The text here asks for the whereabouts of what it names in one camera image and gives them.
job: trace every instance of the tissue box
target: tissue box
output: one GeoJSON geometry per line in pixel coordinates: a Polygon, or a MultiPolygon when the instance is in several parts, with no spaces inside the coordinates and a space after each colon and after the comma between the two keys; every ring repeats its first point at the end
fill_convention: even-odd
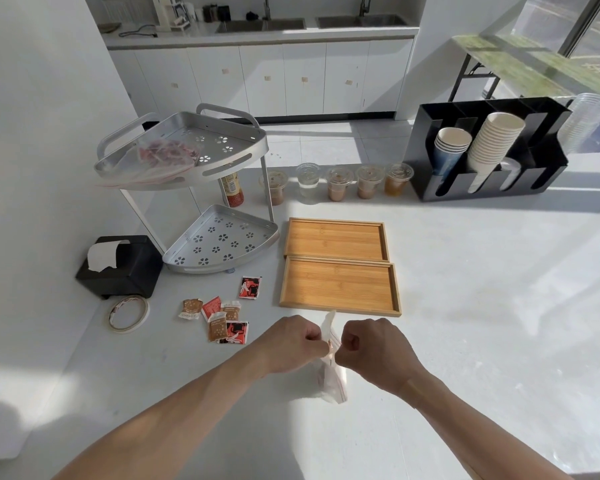
{"type": "Polygon", "coordinates": [[[99,237],[96,243],[123,239],[129,244],[120,244],[116,250],[118,267],[97,273],[89,269],[85,259],[75,279],[104,299],[130,294],[149,298],[162,269],[162,254],[146,235],[108,235],[99,237]]]}

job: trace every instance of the bottle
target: bottle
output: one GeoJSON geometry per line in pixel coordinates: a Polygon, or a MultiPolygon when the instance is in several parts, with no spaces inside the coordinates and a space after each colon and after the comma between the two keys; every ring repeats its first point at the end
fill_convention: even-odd
{"type": "Polygon", "coordinates": [[[222,177],[220,180],[222,181],[224,193],[226,193],[226,199],[229,201],[229,207],[238,207],[244,202],[244,193],[240,188],[237,173],[222,177]]]}

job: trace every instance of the plastic bag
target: plastic bag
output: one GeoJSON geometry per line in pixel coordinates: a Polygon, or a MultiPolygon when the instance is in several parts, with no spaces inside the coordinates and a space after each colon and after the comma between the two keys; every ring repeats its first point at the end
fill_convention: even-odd
{"type": "Polygon", "coordinates": [[[329,354],[320,359],[318,367],[318,384],[322,390],[322,398],[335,404],[342,404],[347,400],[347,373],[344,367],[336,364],[335,354],[340,348],[340,339],[333,330],[333,320],[336,310],[327,313],[320,330],[322,339],[329,344],[329,354]]]}
{"type": "Polygon", "coordinates": [[[122,188],[129,184],[161,184],[196,165],[197,148],[181,141],[157,139],[144,146],[133,146],[113,165],[104,164],[98,173],[103,187],[122,188]]]}

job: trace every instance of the metal corner shelf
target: metal corner shelf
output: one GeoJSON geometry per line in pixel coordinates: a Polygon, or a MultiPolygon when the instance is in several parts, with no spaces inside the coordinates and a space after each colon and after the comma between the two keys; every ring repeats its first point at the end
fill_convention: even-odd
{"type": "Polygon", "coordinates": [[[156,113],[145,114],[128,125],[105,137],[98,145],[98,161],[94,170],[101,177],[106,168],[120,161],[134,146],[151,143],[156,139],[172,139],[200,149],[196,166],[160,184],[130,184],[122,192],[129,205],[142,221],[153,240],[163,252],[162,261],[177,273],[205,274],[224,271],[254,259],[260,252],[271,247],[280,238],[280,230],[274,222],[271,191],[267,177],[264,155],[269,150],[267,134],[256,119],[247,112],[213,104],[202,103],[196,113],[178,112],[145,131],[124,146],[105,155],[113,141],[140,127],[147,121],[160,118],[156,113]],[[202,115],[202,111],[223,112],[245,118],[253,126],[202,115]],[[264,176],[265,200],[269,208],[269,221],[229,208],[220,178],[247,167],[259,159],[264,176]],[[167,249],[147,221],[128,191],[174,190],[218,180],[224,206],[212,205],[167,249]]]}

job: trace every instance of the white cabinet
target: white cabinet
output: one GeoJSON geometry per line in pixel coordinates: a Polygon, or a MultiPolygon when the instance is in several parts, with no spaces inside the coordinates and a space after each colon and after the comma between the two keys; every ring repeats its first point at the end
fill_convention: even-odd
{"type": "Polygon", "coordinates": [[[161,117],[196,112],[200,94],[186,48],[136,50],[136,58],[161,117]]]}
{"type": "Polygon", "coordinates": [[[157,112],[158,106],[153,100],[134,51],[113,50],[109,52],[109,55],[113,60],[113,65],[118,70],[122,84],[127,90],[129,99],[131,99],[138,116],[143,116],[148,112],[157,112]]]}
{"type": "Polygon", "coordinates": [[[328,42],[324,113],[360,112],[369,42],[328,42]]]}
{"type": "Polygon", "coordinates": [[[360,111],[395,111],[413,40],[371,40],[360,111]]]}
{"type": "Polygon", "coordinates": [[[287,115],[322,114],[326,43],[289,43],[285,59],[287,115]]]}
{"type": "MultiPolygon", "coordinates": [[[[188,48],[187,53],[202,102],[249,112],[239,47],[194,47],[188,48]]],[[[231,118],[215,111],[205,113],[231,118]]]]}
{"type": "Polygon", "coordinates": [[[249,112],[254,116],[286,116],[282,45],[243,45],[240,58],[249,112]]]}

